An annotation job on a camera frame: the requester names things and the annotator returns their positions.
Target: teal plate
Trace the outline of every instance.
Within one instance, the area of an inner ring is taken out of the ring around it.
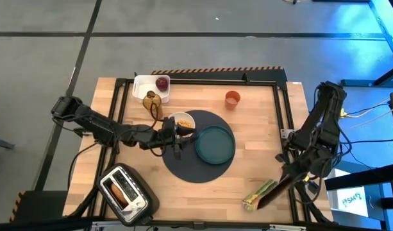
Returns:
[[[209,164],[223,164],[235,155],[235,138],[221,126],[203,129],[196,141],[197,155]]]

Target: white container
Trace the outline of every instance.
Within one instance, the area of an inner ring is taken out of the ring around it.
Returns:
[[[168,80],[168,89],[164,92],[160,91],[155,84],[156,80],[160,77]],[[151,90],[161,97],[162,103],[167,103],[169,102],[170,89],[171,79],[167,75],[138,75],[133,80],[132,95],[138,100],[138,102],[142,102],[146,93]]]

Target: concrete floor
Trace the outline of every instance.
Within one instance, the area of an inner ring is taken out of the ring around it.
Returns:
[[[0,31],[85,31],[94,5],[94,0],[0,0]],[[367,4],[292,6],[282,0],[106,0],[94,31],[381,33]],[[0,148],[0,223],[8,221],[17,193],[33,187],[53,128],[49,111],[67,88],[81,43],[82,38],[0,37],[0,138],[16,144],[12,151]],[[289,81],[303,82],[312,108],[320,82],[375,79],[393,68],[393,54],[385,41],[371,40],[92,38],[74,95],[89,104],[98,77],[132,77],[134,71],[262,65],[284,66]],[[344,108],[351,112],[375,105],[393,89],[346,91]],[[387,110],[340,123],[346,131]],[[392,116],[346,133],[352,141],[393,139]],[[45,190],[66,189],[79,143],[78,136],[62,132]],[[357,144],[353,153],[370,166],[393,164],[393,143]],[[345,160],[355,162],[351,156]]]

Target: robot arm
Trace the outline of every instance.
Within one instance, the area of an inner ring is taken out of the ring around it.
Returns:
[[[259,209],[304,179],[309,172],[315,177],[328,176],[333,160],[340,158],[337,154],[341,133],[338,120],[347,94],[342,87],[328,81],[317,89],[319,97],[310,115],[301,129],[290,133],[283,144],[286,152],[301,154],[291,164],[283,165],[280,183],[259,201]]]
[[[158,131],[154,130],[153,126],[144,124],[120,124],[93,111],[77,97],[60,97],[51,113],[55,121],[74,121],[85,131],[92,132],[96,142],[104,146],[115,147],[118,141],[129,147],[139,143],[139,147],[143,150],[170,145],[177,159],[180,159],[182,145],[191,141],[190,138],[181,136],[195,130],[176,125],[173,117],[165,117],[162,129]]]

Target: hazard tape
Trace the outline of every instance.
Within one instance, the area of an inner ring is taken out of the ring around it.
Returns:
[[[14,208],[12,209],[12,215],[11,215],[11,217],[10,217],[10,222],[15,221],[15,215],[16,215],[16,213],[17,213],[17,211],[18,211],[18,206],[19,206],[19,203],[21,202],[21,197],[22,197],[25,193],[26,193],[26,191],[22,191],[22,192],[20,192],[20,193],[18,194],[17,200],[15,201]]]
[[[265,71],[265,70],[283,70],[283,67],[268,66],[268,67],[229,67],[229,68],[162,70],[162,71],[153,71],[151,74],[208,73],[208,72],[222,72],[222,71]]]

